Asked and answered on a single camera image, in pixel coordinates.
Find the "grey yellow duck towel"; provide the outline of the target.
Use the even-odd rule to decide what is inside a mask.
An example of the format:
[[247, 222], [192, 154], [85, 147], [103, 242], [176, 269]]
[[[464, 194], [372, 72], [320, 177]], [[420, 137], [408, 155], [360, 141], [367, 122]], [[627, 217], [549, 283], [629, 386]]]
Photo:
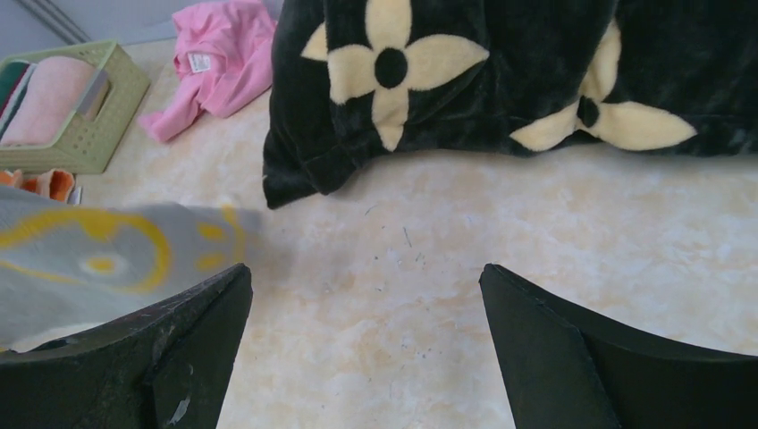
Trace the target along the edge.
[[18, 352], [170, 298], [257, 246], [260, 216], [229, 197], [73, 206], [1, 190], [1, 348]]

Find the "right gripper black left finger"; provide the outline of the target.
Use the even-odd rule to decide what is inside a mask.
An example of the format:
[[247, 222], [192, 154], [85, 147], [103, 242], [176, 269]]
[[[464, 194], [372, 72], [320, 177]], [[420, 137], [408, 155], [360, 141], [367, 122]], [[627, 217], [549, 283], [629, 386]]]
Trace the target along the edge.
[[252, 299], [237, 264], [109, 323], [4, 352], [2, 427], [216, 427]]

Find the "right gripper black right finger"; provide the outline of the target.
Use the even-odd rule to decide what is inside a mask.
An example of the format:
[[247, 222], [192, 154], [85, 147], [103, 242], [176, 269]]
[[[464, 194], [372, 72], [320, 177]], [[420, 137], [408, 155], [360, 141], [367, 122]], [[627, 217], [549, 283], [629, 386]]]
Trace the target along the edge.
[[636, 329], [499, 265], [479, 285], [516, 427], [756, 427], [756, 357]]

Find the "black floral pillow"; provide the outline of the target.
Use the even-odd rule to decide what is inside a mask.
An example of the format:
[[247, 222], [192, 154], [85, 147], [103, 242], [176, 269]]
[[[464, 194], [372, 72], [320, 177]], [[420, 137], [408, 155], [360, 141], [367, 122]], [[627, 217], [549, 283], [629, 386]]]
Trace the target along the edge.
[[395, 152], [757, 150], [754, 1], [287, 1], [272, 65], [272, 209]]

